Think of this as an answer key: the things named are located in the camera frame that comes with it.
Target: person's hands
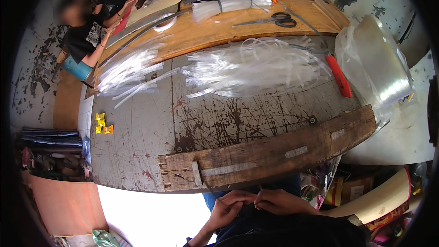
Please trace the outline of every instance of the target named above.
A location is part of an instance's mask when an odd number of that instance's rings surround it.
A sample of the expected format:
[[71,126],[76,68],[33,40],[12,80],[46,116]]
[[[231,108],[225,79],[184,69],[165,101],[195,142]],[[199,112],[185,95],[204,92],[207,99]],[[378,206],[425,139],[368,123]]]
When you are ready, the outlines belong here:
[[120,24],[121,21],[122,21],[122,18],[116,20],[116,22],[114,22],[110,27],[104,28],[107,31],[107,33],[105,34],[105,36],[101,40],[102,46],[105,47],[108,39],[113,35],[114,31],[116,30],[116,27]]
[[125,9],[126,7],[129,6],[129,4],[133,3],[134,1],[136,1],[136,0],[127,0],[127,1],[125,1],[125,4],[123,5],[123,8]]
[[261,190],[254,203],[256,209],[264,209],[276,215],[292,215],[297,213],[320,214],[308,201],[282,189]]
[[255,201],[256,195],[250,192],[233,190],[230,193],[218,198],[213,206],[212,213],[206,226],[209,230],[215,231],[230,224],[239,213],[243,204],[251,204]]

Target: scratched worktable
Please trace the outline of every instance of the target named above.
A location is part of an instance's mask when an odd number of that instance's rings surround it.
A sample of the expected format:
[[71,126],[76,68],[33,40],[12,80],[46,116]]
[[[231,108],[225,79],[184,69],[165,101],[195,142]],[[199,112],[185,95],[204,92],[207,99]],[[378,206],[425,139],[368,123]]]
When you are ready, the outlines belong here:
[[[327,37],[327,42],[333,50],[334,37]],[[158,75],[186,65],[186,56],[169,59]],[[113,134],[96,134],[92,116],[91,159],[96,184],[163,192],[159,155],[283,134],[360,107],[357,98],[340,95],[335,80],[298,93],[250,98],[210,94],[188,99],[186,95],[195,91],[185,86],[182,74],[159,81],[158,88],[156,94],[134,95],[116,110],[113,108],[118,100],[104,96],[94,99],[93,115],[105,112],[106,124],[114,125]]]

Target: tiled floor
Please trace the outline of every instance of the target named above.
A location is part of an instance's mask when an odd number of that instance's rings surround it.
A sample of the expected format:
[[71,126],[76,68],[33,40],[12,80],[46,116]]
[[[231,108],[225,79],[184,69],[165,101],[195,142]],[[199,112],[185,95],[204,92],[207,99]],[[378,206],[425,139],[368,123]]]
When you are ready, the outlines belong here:
[[78,131],[80,132],[80,136],[82,138],[85,136],[90,137],[91,109],[93,107],[94,98],[94,96],[91,96],[87,99],[84,99],[86,90],[87,86],[84,84],[81,91],[80,110],[78,112]]

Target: scissors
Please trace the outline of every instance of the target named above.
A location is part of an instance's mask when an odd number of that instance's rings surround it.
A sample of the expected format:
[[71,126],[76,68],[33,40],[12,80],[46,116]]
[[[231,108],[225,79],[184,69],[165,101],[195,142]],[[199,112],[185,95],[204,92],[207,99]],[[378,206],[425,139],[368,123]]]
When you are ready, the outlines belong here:
[[249,21],[244,23],[239,23],[236,25],[232,25],[232,27],[244,26],[244,25],[252,25],[252,24],[262,24],[262,23],[275,23],[276,25],[284,28],[294,28],[297,23],[294,19],[291,19],[291,15],[287,13],[275,13],[271,16],[270,19],[259,19],[255,21]]

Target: double-sided tape roll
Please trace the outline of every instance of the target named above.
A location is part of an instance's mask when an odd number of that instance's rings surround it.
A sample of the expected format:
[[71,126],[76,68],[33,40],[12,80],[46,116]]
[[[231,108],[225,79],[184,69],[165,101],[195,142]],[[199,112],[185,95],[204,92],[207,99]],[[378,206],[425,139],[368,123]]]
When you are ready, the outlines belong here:
[[[157,19],[157,20],[162,20],[163,18],[168,17],[168,16],[171,16],[171,15],[173,15],[173,14],[175,14],[175,13],[167,13],[167,14],[165,14],[165,15],[159,17],[159,19]],[[166,25],[164,25],[164,26],[161,26],[161,27],[159,27],[159,26],[157,25],[157,26],[154,26],[153,29],[154,29],[156,32],[162,32],[162,31],[164,31],[164,30],[168,30],[169,28],[171,28],[176,22],[177,22],[177,17],[175,16],[175,17],[174,17],[174,18],[173,18],[168,24],[166,24]]]

